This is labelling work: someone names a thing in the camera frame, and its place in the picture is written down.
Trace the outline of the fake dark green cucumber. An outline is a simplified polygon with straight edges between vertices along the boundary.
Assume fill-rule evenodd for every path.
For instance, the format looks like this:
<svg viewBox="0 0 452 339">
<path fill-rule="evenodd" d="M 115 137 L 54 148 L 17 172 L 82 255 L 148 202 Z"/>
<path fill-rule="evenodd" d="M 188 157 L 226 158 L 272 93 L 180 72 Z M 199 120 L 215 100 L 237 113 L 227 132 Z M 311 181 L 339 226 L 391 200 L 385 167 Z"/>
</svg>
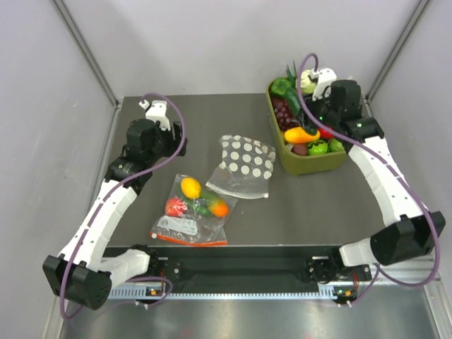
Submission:
<svg viewBox="0 0 452 339">
<path fill-rule="evenodd" d="M 299 95 L 294 88 L 288 88 L 285 91 L 284 98 L 287 101 L 291 113 L 296 117 L 301 109 L 301 104 L 299 101 Z"/>
</svg>

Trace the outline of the fake yellow orange mango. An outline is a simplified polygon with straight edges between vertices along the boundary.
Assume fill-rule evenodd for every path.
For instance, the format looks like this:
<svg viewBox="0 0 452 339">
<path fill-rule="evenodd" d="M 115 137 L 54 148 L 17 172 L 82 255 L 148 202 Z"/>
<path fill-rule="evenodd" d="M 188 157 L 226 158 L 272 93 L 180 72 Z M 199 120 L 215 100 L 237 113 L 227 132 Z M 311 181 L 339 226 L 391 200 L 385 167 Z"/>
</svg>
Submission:
<svg viewBox="0 0 452 339">
<path fill-rule="evenodd" d="M 309 143 L 320 139 L 320 132 L 315 131 L 314 134 L 307 133 L 302 127 L 294 127 L 284 132 L 284 139 L 287 143 L 300 144 Z"/>
</svg>

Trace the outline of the fake purple grapes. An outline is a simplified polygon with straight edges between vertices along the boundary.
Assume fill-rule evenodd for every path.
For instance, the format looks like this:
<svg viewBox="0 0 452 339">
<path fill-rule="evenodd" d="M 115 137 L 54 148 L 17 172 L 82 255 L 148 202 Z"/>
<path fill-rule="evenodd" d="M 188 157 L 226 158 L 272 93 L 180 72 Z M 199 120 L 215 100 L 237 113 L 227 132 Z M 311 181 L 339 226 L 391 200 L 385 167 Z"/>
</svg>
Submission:
<svg viewBox="0 0 452 339">
<path fill-rule="evenodd" d="M 287 100 L 281 99 L 279 97 L 271 97 L 270 101 L 278 127 L 281 131 L 286 131 L 288 129 L 300 126 L 300 123 L 292 114 Z"/>
</svg>

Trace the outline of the polka dot zip bag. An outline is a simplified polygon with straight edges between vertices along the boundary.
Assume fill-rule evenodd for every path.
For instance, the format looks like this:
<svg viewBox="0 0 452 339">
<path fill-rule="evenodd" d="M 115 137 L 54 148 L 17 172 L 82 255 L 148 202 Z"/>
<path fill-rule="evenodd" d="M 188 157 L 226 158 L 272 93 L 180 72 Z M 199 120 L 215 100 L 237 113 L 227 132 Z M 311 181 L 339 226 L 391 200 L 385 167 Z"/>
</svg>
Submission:
<svg viewBox="0 0 452 339">
<path fill-rule="evenodd" d="M 240 199 L 268 198 L 276 149 L 240 135 L 223 135 L 219 143 L 221 161 L 206 186 L 219 194 Z"/>
</svg>

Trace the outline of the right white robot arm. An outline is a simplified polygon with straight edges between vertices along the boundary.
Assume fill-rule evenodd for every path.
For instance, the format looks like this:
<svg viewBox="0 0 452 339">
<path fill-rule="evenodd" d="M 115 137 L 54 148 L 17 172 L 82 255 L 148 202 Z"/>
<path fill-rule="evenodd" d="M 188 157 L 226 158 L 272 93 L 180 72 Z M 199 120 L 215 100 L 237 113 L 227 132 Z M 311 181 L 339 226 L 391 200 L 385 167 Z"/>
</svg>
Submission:
<svg viewBox="0 0 452 339">
<path fill-rule="evenodd" d="M 322 124 L 346 137 L 342 141 L 345 151 L 364 175 L 384 223 L 371 237 L 341 246 L 329 263 L 331 274 L 344 280 L 356 266 L 389 266 L 430 254 L 432 231 L 442 232 L 444 216 L 429 212 L 408 191 L 378 121 L 362 114 L 360 86 L 353 80 L 336 79 L 316 79 L 314 85 L 306 98 L 307 107 Z"/>
</svg>

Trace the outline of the fake red radish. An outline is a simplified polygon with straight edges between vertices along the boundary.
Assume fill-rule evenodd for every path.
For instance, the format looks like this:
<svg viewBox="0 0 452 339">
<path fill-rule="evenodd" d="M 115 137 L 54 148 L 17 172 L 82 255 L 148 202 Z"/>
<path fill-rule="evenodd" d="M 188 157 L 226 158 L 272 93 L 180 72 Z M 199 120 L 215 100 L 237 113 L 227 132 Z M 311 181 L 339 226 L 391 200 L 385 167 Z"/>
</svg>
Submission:
<svg viewBox="0 0 452 339">
<path fill-rule="evenodd" d="M 320 134 L 320 138 L 323 140 L 330 140 L 334 138 L 334 135 L 325 129 L 318 128 L 318 132 Z"/>
</svg>

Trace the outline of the fake pale green cabbage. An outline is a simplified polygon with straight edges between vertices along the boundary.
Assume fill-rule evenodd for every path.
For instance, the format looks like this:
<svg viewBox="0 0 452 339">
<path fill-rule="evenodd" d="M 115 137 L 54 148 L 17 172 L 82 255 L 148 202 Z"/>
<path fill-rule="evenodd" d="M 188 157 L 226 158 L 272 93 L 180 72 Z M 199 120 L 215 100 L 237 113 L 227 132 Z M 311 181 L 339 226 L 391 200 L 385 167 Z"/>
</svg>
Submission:
<svg viewBox="0 0 452 339">
<path fill-rule="evenodd" d="M 312 95 L 317 86 L 318 77 L 314 70 L 304 70 L 300 77 L 300 88 L 303 95 Z"/>
</svg>

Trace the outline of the fake green lettuce head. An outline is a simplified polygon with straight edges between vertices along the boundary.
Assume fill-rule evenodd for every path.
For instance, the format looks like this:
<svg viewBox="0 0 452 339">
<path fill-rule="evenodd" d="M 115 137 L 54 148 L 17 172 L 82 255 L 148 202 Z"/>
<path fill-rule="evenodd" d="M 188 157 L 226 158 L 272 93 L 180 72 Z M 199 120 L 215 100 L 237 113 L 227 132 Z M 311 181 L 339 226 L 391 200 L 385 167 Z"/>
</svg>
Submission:
<svg viewBox="0 0 452 339">
<path fill-rule="evenodd" d="M 332 138 L 328 141 L 328 149 L 330 153 L 343 152 L 345 150 L 342 142 L 336 138 Z"/>
</svg>

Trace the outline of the fake watermelon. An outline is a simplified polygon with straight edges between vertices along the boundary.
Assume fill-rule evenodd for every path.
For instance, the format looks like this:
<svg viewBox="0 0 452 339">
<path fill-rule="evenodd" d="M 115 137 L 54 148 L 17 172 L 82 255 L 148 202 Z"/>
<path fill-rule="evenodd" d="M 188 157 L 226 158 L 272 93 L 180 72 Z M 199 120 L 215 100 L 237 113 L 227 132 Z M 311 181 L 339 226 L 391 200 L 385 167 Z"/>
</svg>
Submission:
<svg viewBox="0 0 452 339">
<path fill-rule="evenodd" d="M 323 155 L 328 153 L 328 143 L 322 139 L 307 143 L 307 148 L 309 150 L 310 156 Z"/>
</svg>

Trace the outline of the fake purple plum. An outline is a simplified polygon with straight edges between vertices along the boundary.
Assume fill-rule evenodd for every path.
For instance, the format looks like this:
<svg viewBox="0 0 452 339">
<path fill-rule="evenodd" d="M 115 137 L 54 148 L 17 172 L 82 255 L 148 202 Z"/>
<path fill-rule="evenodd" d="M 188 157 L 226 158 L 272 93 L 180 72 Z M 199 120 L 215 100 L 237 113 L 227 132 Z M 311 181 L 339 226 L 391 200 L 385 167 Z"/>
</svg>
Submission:
<svg viewBox="0 0 452 339">
<path fill-rule="evenodd" d="M 304 143 L 295 144 L 292 146 L 291 152 L 300 155 L 300 156 L 307 156 L 309 154 L 309 150 L 307 148 L 307 145 Z"/>
</svg>

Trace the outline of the fake green bell pepper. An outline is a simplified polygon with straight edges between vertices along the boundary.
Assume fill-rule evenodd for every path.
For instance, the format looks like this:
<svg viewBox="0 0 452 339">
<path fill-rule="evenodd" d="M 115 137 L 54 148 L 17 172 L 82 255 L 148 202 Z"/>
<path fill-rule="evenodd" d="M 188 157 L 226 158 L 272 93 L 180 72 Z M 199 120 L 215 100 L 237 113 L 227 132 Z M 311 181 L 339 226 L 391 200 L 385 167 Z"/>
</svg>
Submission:
<svg viewBox="0 0 452 339">
<path fill-rule="evenodd" d="M 270 86 L 269 93 L 276 97 L 284 97 L 285 93 L 293 88 L 294 86 L 290 80 L 288 80 L 287 78 L 280 77 L 276 78 L 273 81 L 272 85 Z"/>
</svg>

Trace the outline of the fake yellow lemon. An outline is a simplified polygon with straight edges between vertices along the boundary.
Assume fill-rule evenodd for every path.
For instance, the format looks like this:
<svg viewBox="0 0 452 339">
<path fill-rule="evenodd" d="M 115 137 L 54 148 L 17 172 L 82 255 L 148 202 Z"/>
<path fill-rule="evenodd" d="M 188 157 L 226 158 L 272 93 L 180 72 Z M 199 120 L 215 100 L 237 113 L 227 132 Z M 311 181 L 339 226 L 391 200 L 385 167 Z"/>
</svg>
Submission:
<svg viewBox="0 0 452 339">
<path fill-rule="evenodd" d="M 181 180 L 180 187 L 182 193 L 189 199 L 197 199 L 201 196 L 202 186 L 193 177 L 184 177 Z"/>
</svg>

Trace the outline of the clear bag orange zipper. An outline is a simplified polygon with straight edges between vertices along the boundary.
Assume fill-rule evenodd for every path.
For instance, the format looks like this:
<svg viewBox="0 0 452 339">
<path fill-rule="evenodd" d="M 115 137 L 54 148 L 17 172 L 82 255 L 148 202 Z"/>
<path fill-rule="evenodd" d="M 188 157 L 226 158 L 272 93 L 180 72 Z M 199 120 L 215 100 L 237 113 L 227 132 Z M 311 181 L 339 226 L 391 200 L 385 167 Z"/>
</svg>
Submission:
<svg viewBox="0 0 452 339">
<path fill-rule="evenodd" d="M 218 194 L 193 177 L 177 174 L 163 216 L 149 235 L 179 245 L 225 246 L 224 226 L 237 199 Z"/>
</svg>

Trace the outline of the olive green plastic bin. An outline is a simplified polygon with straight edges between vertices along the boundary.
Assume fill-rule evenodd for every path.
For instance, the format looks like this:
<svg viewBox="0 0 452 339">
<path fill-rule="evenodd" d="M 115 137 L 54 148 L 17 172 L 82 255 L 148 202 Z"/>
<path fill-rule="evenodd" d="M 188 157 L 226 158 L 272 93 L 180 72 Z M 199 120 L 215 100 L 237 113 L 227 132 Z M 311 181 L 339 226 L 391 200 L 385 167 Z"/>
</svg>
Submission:
<svg viewBox="0 0 452 339">
<path fill-rule="evenodd" d="M 347 153 L 344 150 L 333 153 L 328 151 L 327 153 L 318 155 L 297 155 L 292 152 L 288 144 L 285 144 L 270 98 L 270 87 L 272 84 L 273 81 L 270 81 L 266 86 L 266 99 L 269 109 L 268 120 L 275 144 L 276 158 L 279 160 L 283 169 L 291 175 L 311 174 L 338 169 L 347 157 Z"/>
</svg>

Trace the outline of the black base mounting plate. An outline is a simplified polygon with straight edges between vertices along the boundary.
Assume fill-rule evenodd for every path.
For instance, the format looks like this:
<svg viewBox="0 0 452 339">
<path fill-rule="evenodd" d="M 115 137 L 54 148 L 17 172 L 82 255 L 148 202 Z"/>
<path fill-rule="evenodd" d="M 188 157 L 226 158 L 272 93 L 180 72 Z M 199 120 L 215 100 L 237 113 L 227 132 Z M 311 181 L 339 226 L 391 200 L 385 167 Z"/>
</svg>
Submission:
<svg viewBox="0 0 452 339">
<path fill-rule="evenodd" d="M 148 246 L 148 276 L 176 292 L 313 292 L 315 285 L 371 280 L 368 265 L 346 268 L 334 246 Z"/>
</svg>

